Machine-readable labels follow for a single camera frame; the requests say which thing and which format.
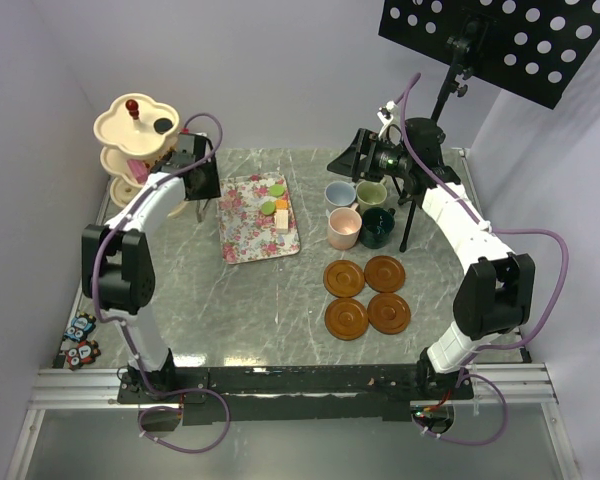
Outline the pink toy popsicle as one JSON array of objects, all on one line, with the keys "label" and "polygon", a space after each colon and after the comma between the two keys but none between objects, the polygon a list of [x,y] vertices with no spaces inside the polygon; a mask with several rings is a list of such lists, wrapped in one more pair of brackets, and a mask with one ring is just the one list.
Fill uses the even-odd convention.
[{"label": "pink toy popsicle", "polygon": [[149,168],[147,165],[137,159],[128,159],[127,166],[131,173],[131,176],[139,184],[144,184],[149,175]]}]

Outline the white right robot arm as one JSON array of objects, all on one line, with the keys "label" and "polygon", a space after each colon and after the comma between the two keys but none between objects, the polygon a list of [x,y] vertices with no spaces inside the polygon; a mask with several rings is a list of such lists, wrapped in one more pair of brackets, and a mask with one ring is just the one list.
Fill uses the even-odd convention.
[{"label": "white right robot arm", "polygon": [[466,365],[479,347],[528,321],[535,263],[527,254],[514,253],[490,232],[459,176],[443,161],[444,133],[437,123],[412,118],[404,128],[398,144],[359,129],[327,169],[354,181],[401,179],[400,197],[414,200],[437,224],[463,268],[453,321],[425,350],[427,367],[416,375],[419,392],[434,399],[450,388],[450,373]]}]

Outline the metal serving tongs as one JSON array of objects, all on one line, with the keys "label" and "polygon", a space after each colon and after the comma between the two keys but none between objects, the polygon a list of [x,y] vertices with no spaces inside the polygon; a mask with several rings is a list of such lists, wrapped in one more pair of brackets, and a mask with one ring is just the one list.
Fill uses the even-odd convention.
[{"label": "metal serving tongs", "polygon": [[208,207],[210,205],[210,202],[211,202],[210,199],[197,200],[196,201],[195,214],[196,214],[196,221],[198,223],[202,223],[204,221],[205,216],[206,216],[206,212],[207,212]]}]

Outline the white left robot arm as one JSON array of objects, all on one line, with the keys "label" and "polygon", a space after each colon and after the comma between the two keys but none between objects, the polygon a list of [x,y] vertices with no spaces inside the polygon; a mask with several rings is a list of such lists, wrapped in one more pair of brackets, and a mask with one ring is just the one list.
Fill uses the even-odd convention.
[{"label": "white left robot arm", "polygon": [[215,152],[207,136],[182,131],[129,204],[106,224],[85,227],[81,237],[83,294],[97,319],[114,324],[123,339],[130,383],[156,402],[173,397],[178,379],[151,305],[149,236],[180,203],[210,197],[203,183],[218,181]]}]

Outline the white toy donut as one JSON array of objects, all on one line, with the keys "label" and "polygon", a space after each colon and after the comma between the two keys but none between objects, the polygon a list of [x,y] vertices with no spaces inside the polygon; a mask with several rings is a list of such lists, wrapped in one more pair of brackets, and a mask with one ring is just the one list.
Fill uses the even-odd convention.
[{"label": "white toy donut", "polygon": [[117,192],[123,198],[133,198],[137,194],[137,189],[124,184],[117,188]]}]

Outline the black toy cookie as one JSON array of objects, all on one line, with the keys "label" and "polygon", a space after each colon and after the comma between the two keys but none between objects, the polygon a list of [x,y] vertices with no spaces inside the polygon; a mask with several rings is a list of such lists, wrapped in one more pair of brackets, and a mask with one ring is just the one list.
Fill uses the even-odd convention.
[{"label": "black toy cookie", "polygon": [[165,134],[172,127],[173,127],[173,121],[171,119],[165,118],[165,117],[158,118],[153,123],[154,131],[159,135]]}]

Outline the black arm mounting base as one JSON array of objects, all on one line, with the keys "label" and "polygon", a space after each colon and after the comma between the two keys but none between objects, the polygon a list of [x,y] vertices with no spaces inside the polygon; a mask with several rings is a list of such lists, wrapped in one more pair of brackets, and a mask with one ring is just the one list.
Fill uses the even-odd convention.
[{"label": "black arm mounting base", "polygon": [[125,374],[117,401],[181,407],[186,426],[227,419],[410,421],[412,405],[471,400],[471,382],[457,377],[428,373],[416,364],[178,367],[175,387],[191,388],[191,393],[156,397],[142,390],[138,378]]}]

